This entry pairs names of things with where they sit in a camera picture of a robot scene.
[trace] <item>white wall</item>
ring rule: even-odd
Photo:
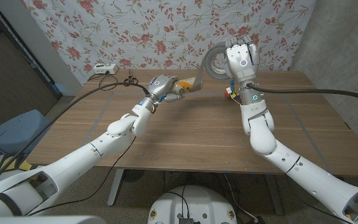
[[[317,2],[291,69],[305,72],[317,88],[358,93],[358,1]],[[324,97],[358,136],[358,99]]]
[[[61,93],[75,96],[82,85],[67,68],[20,0],[0,0],[0,11],[55,81]]]

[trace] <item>robot finger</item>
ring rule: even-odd
[[[260,62],[258,48],[255,44],[248,46],[249,54],[251,56],[252,65],[258,65]]]
[[[252,39],[248,35],[243,36],[242,39],[246,44],[250,44],[250,42],[252,42]]]

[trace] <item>white robot body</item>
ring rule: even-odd
[[[206,187],[187,185],[170,192],[182,196],[187,201],[189,218],[200,223],[237,223],[233,206],[221,195]],[[182,198],[169,192],[163,194],[152,205],[148,224],[179,223],[182,215]],[[183,201],[183,218],[187,218],[187,206]]]

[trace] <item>white power strip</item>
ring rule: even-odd
[[[115,74],[118,70],[118,66],[116,64],[110,63],[97,63],[93,67],[93,71],[95,74],[106,74],[109,71],[110,74]]]

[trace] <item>pink flower pattern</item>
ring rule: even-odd
[[[214,44],[246,34],[257,44],[260,70],[287,70],[315,2],[21,0],[81,83],[100,62],[198,69]]]

